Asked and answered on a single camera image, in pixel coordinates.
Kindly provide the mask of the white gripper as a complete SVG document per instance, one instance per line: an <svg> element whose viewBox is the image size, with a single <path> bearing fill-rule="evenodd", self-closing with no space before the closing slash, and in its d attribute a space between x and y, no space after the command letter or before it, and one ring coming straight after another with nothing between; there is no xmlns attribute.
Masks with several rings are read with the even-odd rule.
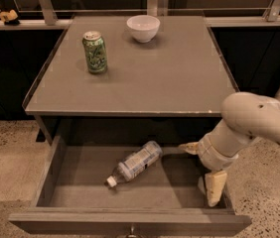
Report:
<svg viewBox="0 0 280 238"><path fill-rule="evenodd" d="M181 144L179 149L191 154L198 154L201 163L211 171L205 174L206 191L209 207L214 207L218 204L221 198L222 191L226 184L226 170L233 162L238 159L238 155L226 157L221 154L211 143L210 135L205 134L198 142Z"/></svg>

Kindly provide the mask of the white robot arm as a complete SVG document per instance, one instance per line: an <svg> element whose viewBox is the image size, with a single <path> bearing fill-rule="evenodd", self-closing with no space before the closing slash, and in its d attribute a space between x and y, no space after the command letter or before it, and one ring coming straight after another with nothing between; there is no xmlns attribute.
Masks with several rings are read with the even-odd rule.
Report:
<svg viewBox="0 0 280 238"><path fill-rule="evenodd" d="M197 155L209 171L199 179L199 188L208 205L220 201L227 179L227 168L240 150L258 137L280 145L280 88L275 97L236 92L221 104L221 120L199 141L182 144L180 149Z"/></svg>

